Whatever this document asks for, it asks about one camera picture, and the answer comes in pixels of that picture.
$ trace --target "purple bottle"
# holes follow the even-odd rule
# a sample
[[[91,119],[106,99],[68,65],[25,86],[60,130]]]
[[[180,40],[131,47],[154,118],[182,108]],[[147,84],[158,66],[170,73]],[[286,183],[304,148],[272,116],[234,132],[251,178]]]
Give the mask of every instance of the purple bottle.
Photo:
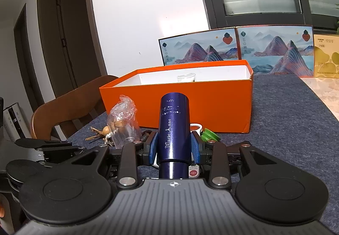
[[[157,157],[159,178],[189,177],[192,163],[189,99],[181,93],[168,93],[161,99]]]

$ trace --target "blue gripper pad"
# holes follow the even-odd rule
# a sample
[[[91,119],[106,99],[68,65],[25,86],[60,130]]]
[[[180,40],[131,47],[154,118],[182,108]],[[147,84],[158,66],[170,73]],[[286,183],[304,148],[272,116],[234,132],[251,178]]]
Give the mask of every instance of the blue gripper pad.
[[[198,164],[200,162],[199,144],[192,132],[191,132],[191,149],[194,158],[194,163]]]
[[[157,154],[158,132],[156,132],[152,142],[150,143],[150,165],[154,164],[155,155]]]

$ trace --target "wooden chair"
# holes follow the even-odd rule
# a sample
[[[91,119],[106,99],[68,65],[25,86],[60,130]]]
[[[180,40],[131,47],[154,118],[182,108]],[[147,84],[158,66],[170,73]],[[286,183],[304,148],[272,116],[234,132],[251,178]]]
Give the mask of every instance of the wooden chair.
[[[52,128],[60,125],[66,138],[105,111],[99,87],[117,77],[105,75],[41,105],[30,123],[31,136],[50,140]]]

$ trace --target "open cardboard box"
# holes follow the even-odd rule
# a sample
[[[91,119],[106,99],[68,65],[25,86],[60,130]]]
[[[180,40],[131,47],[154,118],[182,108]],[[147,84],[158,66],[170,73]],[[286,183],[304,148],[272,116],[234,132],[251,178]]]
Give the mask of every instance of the open cardboard box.
[[[195,82],[178,83],[177,76],[195,73]],[[102,87],[107,113],[130,97],[141,127],[159,126],[160,100],[170,92],[189,99],[191,123],[220,133],[248,133],[252,105],[253,71],[246,60],[178,64],[139,69]]]

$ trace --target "green plastic object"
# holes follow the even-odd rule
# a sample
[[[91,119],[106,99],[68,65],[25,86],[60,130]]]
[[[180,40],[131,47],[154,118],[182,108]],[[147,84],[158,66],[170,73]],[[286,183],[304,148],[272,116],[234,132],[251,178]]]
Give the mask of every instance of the green plastic object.
[[[220,141],[221,140],[221,138],[219,138],[217,134],[213,133],[211,130],[207,128],[205,128],[205,131],[202,133],[201,139],[203,141],[208,141],[208,140]]]

